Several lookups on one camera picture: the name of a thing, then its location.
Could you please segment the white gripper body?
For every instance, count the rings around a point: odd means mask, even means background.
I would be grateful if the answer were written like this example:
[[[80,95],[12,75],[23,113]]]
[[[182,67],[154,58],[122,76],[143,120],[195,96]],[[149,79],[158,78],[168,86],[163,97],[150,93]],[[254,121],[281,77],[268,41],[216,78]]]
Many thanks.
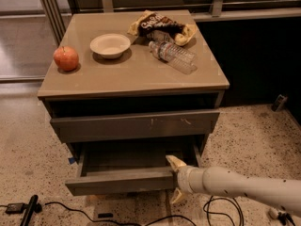
[[[204,169],[192,166],[180,167],[177,172],[178,188],[183,193],[205,193],[203,185]]]

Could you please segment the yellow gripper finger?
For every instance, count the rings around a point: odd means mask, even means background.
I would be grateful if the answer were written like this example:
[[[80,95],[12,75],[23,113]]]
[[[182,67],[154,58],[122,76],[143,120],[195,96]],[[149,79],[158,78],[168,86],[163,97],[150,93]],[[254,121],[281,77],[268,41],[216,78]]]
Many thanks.
[[[186,167],[186,163],[174,155],[167,155],[166,160],[175,172],[178,172],[182,167]]]
[[[173,192],[170,203],[171,204],[179,203],[182,202],[185,198],[186,198],[186,193],[177,187]]]

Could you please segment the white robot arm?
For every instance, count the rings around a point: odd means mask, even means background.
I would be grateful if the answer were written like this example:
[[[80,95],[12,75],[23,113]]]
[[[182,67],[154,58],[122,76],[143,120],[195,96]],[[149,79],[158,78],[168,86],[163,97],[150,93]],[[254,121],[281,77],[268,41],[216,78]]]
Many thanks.
[[[246,197],[301,217],[301,181],[247,177],[223,167],[188,166],[174,155],[167,155],[166,160],[177,182],[173,203],[182,201],[189,194]]]

